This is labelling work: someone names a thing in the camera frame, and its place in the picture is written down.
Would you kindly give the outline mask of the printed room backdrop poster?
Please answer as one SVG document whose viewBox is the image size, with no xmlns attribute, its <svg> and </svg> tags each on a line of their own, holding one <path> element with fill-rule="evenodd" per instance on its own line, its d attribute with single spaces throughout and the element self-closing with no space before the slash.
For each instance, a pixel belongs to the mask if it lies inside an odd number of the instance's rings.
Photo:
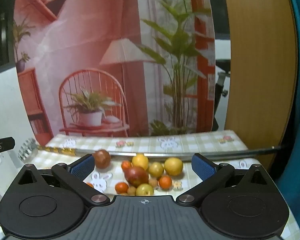
<svg viewBox="0 0 300 240">
<path fill-rule="evenodd" d="M 15 0 L 13 35 L 37 137 L 212 129 L 210 0 Z"/>
</svg>

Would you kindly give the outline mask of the wooden door panel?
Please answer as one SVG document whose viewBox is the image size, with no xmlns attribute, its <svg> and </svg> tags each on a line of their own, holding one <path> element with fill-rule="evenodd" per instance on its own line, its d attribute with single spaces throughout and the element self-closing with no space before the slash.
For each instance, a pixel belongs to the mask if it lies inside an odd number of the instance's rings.
<svg viewBox="0 0 300 240">
<path fill-rule="evenodd" d="M 297 35 L 290 0 L 226 0 L 231 77 L 225 128 L 249 149 L 282 141 L 294 99 Z"/>
</svg>

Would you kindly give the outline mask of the large yellow orange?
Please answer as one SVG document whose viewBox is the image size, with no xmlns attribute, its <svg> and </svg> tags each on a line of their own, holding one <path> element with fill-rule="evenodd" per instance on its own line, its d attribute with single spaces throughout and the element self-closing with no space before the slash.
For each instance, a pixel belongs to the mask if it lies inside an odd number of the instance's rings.
<svg viewBox="0 0 300 240">
<path fill-rule="evenodd" d="M 179 158 L 171 157 L 164 162 L 164 168 L 168 175 L 178 176 L 183 171 L 183 162 Z"/>
</svg>

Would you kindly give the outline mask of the yellow lemon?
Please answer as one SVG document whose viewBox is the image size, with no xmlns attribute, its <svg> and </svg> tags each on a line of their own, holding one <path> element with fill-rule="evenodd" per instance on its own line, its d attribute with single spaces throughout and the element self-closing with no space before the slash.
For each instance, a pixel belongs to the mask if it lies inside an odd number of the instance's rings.
<svg viewBox="0 0 300 240">
<path fill-rule="evenodd" d="M 146 156 L 143 154 L 137 154 L 132 158 L 132 165 L 133 166 L 138 166 L 143 168 L 144 170 L 147 170 L 148 165 L 149 165 L 149 160 Z"/>
</svg>

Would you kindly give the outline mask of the black exercise bike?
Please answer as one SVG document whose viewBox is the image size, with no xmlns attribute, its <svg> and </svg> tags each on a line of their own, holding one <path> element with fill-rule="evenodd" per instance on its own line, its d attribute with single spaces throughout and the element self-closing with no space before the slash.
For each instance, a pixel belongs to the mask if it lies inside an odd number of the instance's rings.
<svg viewBox="0 0 300 240">
<path fill-rule="evenodd" d="M 218 59 L 216 60 L 216 66 L 219 67 L 221 71 L 217 73 L 218 79 L 215 85 L 214 115 L 216 114 L 221 97 L 228 95 L 228 90 L 224 89 L 224 83 L 227 77 L 230 78 L 231 60 Z"/>
</svg>

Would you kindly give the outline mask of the small tangerine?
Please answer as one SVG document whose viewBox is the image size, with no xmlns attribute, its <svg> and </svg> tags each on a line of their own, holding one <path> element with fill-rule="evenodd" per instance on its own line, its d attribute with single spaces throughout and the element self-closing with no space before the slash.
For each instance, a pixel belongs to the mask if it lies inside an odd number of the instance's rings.
<svg viewBox="0 0 300 240">
<path fill-rule="evenodd" d="M 131 167 L 132 167 L 132 163 L 130 161 L 124 160 L 121 163 L 121 168 L 122 168 L 123 172 L 128 171 Z"/>
</svg>

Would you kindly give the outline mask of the dark red apple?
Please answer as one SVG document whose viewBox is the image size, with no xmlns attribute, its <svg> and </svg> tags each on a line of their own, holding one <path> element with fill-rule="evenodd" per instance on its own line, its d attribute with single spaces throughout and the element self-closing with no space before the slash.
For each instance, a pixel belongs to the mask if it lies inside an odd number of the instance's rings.
<svg viewBox="0 0 300 240">
<path fill-rule="evenodd" d="M 96 168 L 104 169 L 110 165 L 111 156 L 109 152 L 107 152 L 104 149 L 100 149 L 95 153 L 93 153 L 93 157 L 94 157 Z"/>
</svg>

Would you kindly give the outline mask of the red yellow apple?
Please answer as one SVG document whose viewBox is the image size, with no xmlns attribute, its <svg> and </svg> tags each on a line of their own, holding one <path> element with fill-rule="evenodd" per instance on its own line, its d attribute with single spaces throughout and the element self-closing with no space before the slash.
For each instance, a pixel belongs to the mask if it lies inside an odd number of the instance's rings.
<svg viewBox="0 0 300 240">
<path fill-rule="evenodd" d="M 126 181 L 128 181 L 134 187 L 148 183 L 149 176 L 147 172 L 139 166 L 133 166 L 127 169 L 124 174 Z"/>
</svg>

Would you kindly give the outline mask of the green plum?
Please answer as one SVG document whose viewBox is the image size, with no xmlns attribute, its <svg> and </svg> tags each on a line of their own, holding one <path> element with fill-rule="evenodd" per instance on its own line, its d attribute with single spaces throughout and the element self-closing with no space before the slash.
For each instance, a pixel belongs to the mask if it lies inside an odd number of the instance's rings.
<svg viewBox="0 0 300 240">
<path fill-rule="evenodd" d="M 152 196 L 154 194 L 154 189 L 149 184 L 141 184 L 136 188 L 135 195 L 136 196 Z"/>
<path fill-rule="evenodd" d="M 148 168 L 148 172 L 153 178 L 161 177 L 164 171 L 163 165 L 159 162 L 153 162 Z"/>
</svg>

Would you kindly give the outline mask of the long metal back scratcher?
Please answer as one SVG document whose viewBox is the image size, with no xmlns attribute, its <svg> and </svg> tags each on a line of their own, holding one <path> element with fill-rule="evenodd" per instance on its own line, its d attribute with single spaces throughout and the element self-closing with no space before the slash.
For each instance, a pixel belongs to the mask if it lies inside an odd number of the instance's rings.
<svg viewBox="0 0 300 240">
<path fill-rule="evenodd" d="M 25 161 L 30 158 L 37 151 L 46 151 L 57 154 L 64 154 L 75 157 L 82 157 L 85 154 L 93 154 L 93 150 L 82 150 L 68 147 L 48 147 L 41 146 L 33 138 L 26 140 L 18 151 L 18 158 L 21 161 Z M 202 152 L 201 155 L 210 160 L 231 160 L 231 159 L 241 159 L 241 158 L 254 158 L 260 155 L 271 155 L 281 152 L 281 146 L 272 146 L 270 148 L 260 148 L 256 150 L 240 150 L 240 151 L 219 151 L 219 152 Z M 189 161 L 194 153 L 192 152 L 159 152 L 159 153 L 145 153 L 146 157 L 154 159 L 163 159 L 168 157 L 177 157 L 181 160 Z"/>
</svg>

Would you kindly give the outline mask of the checkered bunny tablecloth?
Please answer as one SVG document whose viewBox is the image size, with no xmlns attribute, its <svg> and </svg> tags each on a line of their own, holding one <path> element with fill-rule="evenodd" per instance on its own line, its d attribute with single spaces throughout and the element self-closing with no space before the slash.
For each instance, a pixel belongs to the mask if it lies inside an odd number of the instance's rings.
<svg viewBox="0 0 300 240">
<path fill-rule="evenodd" d="M 234 174 L 201 205 L 177 204 L 179 195 L 202 182 L 192 158 L 182 160 L 183 171 L 172 176 L 169 190 L 155 189 L 152 196 L 116 193 L 117 183 L 128 183 L 123 160 L 145 153 L 247 150 L 233 131 L 126 138 L 58 134 L 46 146 L 109 152 L 110 165 L 95 166 L 84 182 L 110 203 L 86 206 L 52 175 L 54 165 L 81 157 L 37 151 L 10 179 L 7 170 L 0 171 L 0 239 L 300 239 L 294 215 L 254 158 L 210 160 L 232 165 Z"/>
</svg>

